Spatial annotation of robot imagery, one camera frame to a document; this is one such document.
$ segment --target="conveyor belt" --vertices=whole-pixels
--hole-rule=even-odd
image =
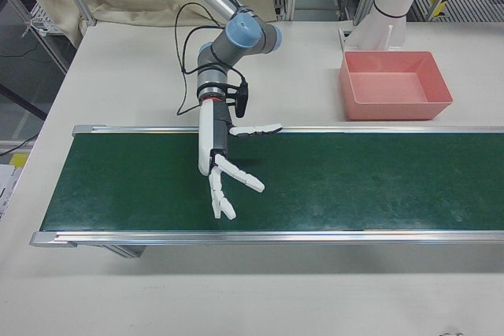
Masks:
[[[215,220],[196,134],[78,134],[41,231],[504,230],[504,134],[282,133],[230,141]]]

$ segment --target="cable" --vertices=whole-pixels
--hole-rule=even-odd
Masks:
[[[7,155],[8,153],[12,153],[13,151],[23,147],[24,145],[26,145],[28,142],[30,142],[31,140],[37,138],[39,136],[39,133],[35,134],[34,136],[32,136],[31,138],[28,138],[26,141],[24,141],[23,143],[21,143],[20,145],[16,146],[16,147],[13,147],[12,149],[10,150],[7,150],[3,153],[0,153],[0,157],[3,157],[4,155]]]
[[[39,41],[35,43],[35,46],[33,46],[30,50],[26,50],[24,53],[19,54],[19,55],[2,55],[0,54],[1,58],[24,58],[26,57],[27,54],[31,53],[32,51],[35,51],[39,47]]]
[[[183,42],[182,57],[181,57],[180,56],[180,49],[179,49],[179,39],[178,39],[178,34],[176,31],[177,31],[177,27],[178,27],[178,23],[179,23],[180,14],[182,13],[182,10],[186,6],[189,6],[189,5],[196,5],[196,6],[202,7],[205,10],[206,14],[209,16],[209,18],[215,23],[215,25],[202,25],[202,26],[193,28],[187,34],[187,36]],[[224,29],[224,27],[221,26],[221,24],[212,16],[210,11],[205,6],[203,6],[199,3],[196,3],[196,2],[189,2],[189,3],[184,4],[182,7],[180,7],[179,11],[177,12],[176,18],[175,18],[175,28],[174,29],[175,29],[174,32],[175,32],[176,57],[179,61],[180,72],[182,73],[182,77],[183,77],[183,99],[182,99],[182,103],[180,104],[180,107],[176,111],[176,115],[182,116],[183,114],[190,112],[191,110],[196,109],[200,106],[200,104],[197,104],[197,105],[194,105],[188,109],[182,110],[182,108],[185,105],[185,102],[187,100],[187,77],[186,76],[190,75],[190,74],[194,74],[195,72],[197,72],[203,68],[216,66],[216,63],[212,62],[212,63],[205,63],[204,65],[199,65],[198,67],[196,67],[190,71],[186,70],[186,50],[187,50],[187,44],[189,42],[189,38],[192,36],[193,33],[197,32],[199,30],[202,30],[202,29]],[[217,57],[213,51],[212,51],[212,55],[215,57],[215,59],[217,60],[217,62],[220,65],[223,65],[228,70],[233,71],[234,73],[238,74],[242,80],[242,83],[246,83],[245,76],[240,71],[238,71],[236,68],[232,67],[231,65],[228,65],[226,62],[219,59],[219,57]]]
[[[0,54],[0,58],[24,58],[24,59],[28,59],[29,61],[40,62],[40,63],[50,63],[50,62],[52,62],[52,61],[41,61],[39,59],[26,57],[32,51],[37,50],[37,47],[39,47],[39,44],[40,44],[40,42],[37,41],[35,43],[35,46],[33,46],[30,50],[27,50],[24,53],[19,54],[19,55],[1,55]],[[10,49],[9,47],[6,47],[6,46],[2,46],[2,45],[0,45],[0,46],[2,47],[2,49],[12,50],[12,49]]]
[[[182,72],[182,77],[183,77],[183,99],[182,99],[182,103],[180,104],[180,107],[176,111],[176,115],[177,116],[182,116],[183,114],[185,114],[187,112],[190,112],[192,109],[196,109],[196,108],[199,107],[199,104],[198,104],[198,105],[190,107],[189,109],[182,110],[183,106],[186,103],[186,99],[187,99],[187,78],[186,78],[186,74],[187,73],[186,73],[186,70],[185,70],[185,67],[184,67],[184,64],[185,64],[185,55],[183,55],[182,58],[180,57],[179,39],[178,39],[178,34],[176,32],[176,29],[177,29],[178,24],[179,24],[180,14],[182,13],[183,9],[186,8],[187,6],[199,6],[199,7],[203,8],[205,10],[205,12],[208,15],[208,17],[215,23],[215,26],[213,26],[213,25],[206,25],[205,28],[215,28],[215,27],[222,28],[221,24],[212,16],[212,14],[210,13],[210,11],[205,6],[203,6],[202,4],[199,4],[197,2],[188,2],[188,3],[186,3],[183,6],[181,6],[180,9],[179,9],[179,11],[177,12],[176,17],[175,17],[175,30],[174,30],[174,32],[175,32],[175,48],[176,48],[176,57],[177,57],[177,59],[179,61],[179,65],[180,65],[180,72]],[[203,29],[203,28],[202,27],[196,27],[195,29],[193,29],[192,31],[189,32],[189,35],[187,35],[186,41],[184,41],[184,53],[185,53],[185,48],[187,47],[187,41],[188,41],[189,36],[194,31],[199,30],[199,29]]]

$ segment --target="plastic tray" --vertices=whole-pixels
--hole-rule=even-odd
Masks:
[[[347,51],[339,78],[350,120],[431,120],[453,102],[428,51]]]

